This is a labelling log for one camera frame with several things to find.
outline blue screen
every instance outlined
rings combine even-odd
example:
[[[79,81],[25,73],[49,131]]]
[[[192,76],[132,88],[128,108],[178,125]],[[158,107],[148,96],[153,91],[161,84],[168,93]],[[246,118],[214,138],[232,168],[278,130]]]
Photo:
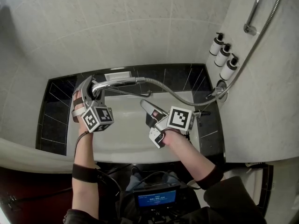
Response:
[[[166,203],[173,203],[175,200],[176,200],[176,190],[138,196],[138,202],[140,207],[148,207],[148,206],[155,206],[155,205],[161,205]]]

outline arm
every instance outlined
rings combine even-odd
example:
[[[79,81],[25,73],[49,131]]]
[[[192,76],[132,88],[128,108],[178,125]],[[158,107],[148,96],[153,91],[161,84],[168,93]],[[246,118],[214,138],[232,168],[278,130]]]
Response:
[[[165,134],[163,142],[178,156],[195,181],[201,181],[214,170],[215,164],[198,152],[183,135],[173,130],[167,130]]]
[[[81,92],[74,94],[74,99],[82,97]],[[79,120],[79,135],[87,131],[87,128],[81,117]],[[93,134],[89,133],[81,138],[78,143],[75,164],[86,167],[95,168],[93,159]],[[72,179],[73,186],[73,202],[72,209],[87,212],[92,217],[99,218],[99,191],[97,183],[83,182],[77,179]]]

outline white soap bottle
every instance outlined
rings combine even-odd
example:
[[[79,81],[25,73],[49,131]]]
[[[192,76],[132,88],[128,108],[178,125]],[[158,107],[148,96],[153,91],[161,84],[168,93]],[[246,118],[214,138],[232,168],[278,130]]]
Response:
[[[217,32],[216,34],[218,34],[218,36],[214,38],[213,43],[210,48],[210,53],[213,56],[216,56],[218,54],[219,50],[221,49],[221,47],[223,45],[223,41],[222,41],[223,33]]]
[[[224,47],[220,49],[214,61],[216,66],[222,67],[225,64],[228,57],[230,56],[229,50],[230,50],[230,44],[228,43],[224,44]]]
[[[234,56],[234,58],[231,59],[230,61],[227,61],[220,72],[220,78],[222,80],[229,80],[233,75],[233,73],[235,72],[235,70],[237,69],[236,64],[239,58],[236,57],[234,54],[232,55]]]

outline wrist strap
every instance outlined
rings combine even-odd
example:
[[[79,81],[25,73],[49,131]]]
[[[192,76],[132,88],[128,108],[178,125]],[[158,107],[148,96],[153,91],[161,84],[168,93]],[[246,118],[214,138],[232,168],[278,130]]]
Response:
[[[207,190],[211,186],[215,185],[216,183],[220,182],[223,178],[223,172],[217,166],[214,167],[212,172],[209,173],[204,179],[197,181],[196,183],[203,189]]]
[[[98,182],[98,174],[95,168],[86,168],[77,164],[73,164],[72,177],[83,182]]]

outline metal shower hose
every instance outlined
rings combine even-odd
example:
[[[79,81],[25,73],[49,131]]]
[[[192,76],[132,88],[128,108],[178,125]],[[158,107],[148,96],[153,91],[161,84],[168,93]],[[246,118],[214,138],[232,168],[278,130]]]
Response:
[[[182,103],[186,104],[186,105],[190,105],[190,106],[206,106],[209,105],[210,103],[216,101],[218,98],[220,98],[221,96],[223,96],[226,92],[228,92],[228,90],[236,83],[237,79],[239,78],[239,76],[241,75],[242,71],[245,69],[245,66],[247,65],[248,61],[250,60],[252,54],[255,52],[257,46],[259,45],[260,41],[262,40],[263,36],[265,35],[269,25],[271,24],[273,17],[275,16],[277,9],[279,7],[281,0],[276,0],[275,4],[271,10],[271,13],[260,33],[260,35],[258,36],[256,42],[254,43],[254,45],[252,46],[251,50],[249,51],[243,65],[240,67],[239,72],[237,73],[237,75],[234,77],[233,81],[229,84],[229,86],[226,88],[226,90],[224,90],[220,95],[216,96],[215,98],[207,101],[207,102],[203,102],[203,103],[191,103],[189,101],[184,100],[183,98],[181,98],[179,95],[177,95],[174,91],[172,91],[169,87],[167,87],[166,85],[164,85],[163,83],[151,79],[151,78],[145,78],[145,82],[148,83],[152,83],[155,84],[157,86],[160,86],[161,88],[163,88],[164,90],[166,90],[168,93],[170,93],[172,96],[174,96],[176,99],[178,99],[179,101],[181,101]]]

